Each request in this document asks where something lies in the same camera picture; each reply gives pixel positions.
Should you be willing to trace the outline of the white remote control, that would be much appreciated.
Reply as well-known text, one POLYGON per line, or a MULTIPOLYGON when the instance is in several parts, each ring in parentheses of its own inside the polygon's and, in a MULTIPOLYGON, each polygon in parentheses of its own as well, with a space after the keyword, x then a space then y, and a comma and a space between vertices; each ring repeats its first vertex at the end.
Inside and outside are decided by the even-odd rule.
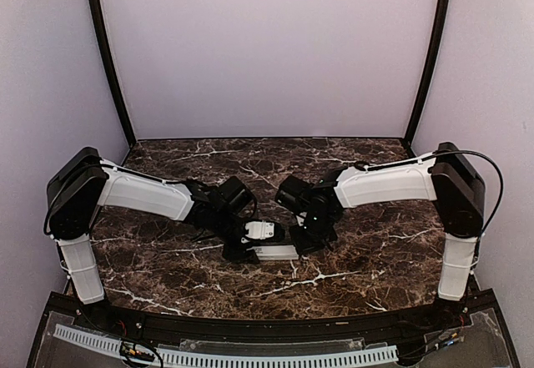
POLYGON ((297 260, 299 255, 293 245, 261 245, 253 248, 260 261, 297 260))

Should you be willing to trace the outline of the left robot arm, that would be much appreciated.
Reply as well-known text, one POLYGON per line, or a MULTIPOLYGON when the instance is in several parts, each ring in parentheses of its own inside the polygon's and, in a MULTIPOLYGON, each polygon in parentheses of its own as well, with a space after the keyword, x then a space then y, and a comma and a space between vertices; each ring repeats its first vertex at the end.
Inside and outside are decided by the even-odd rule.
POLYGON ((224 257, 231 262, 257 262, 254 247, 274 233, 271 223, 241 216, 256 199, 235 176, 220 185, 161 179, 107 161, 92 147, 78 151, 53 176, 47 198, 43 232, 58 245, 78 299, 86 305, 84 315, 100 331, 118 324, 117 311, 103 301, 91 245, 102 209, 131 209, 206 230, 223 241, 224 257))

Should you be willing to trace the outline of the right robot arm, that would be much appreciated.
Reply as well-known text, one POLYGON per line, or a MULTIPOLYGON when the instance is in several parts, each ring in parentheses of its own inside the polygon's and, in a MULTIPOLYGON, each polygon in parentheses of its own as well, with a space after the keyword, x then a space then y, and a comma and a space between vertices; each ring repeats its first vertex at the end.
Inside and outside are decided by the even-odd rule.
POLYGON ((410 159, 388 164, 357 162, 334 169, 317 183, 291 175, 279 186, 275 201, 298 222, 290 228, 298 255, 330 248, 334 226, 344 210, 362 205, 403 200, 427 200, 441 219, 445 248, 437 295, 426 311, 426 323, 442 330, 458 315, 456 301, 465 294, 478 261, 480 242, 494 214, 485 213, 486 185, 468 161, 486 155, 457 148, 451 142, 410 159))

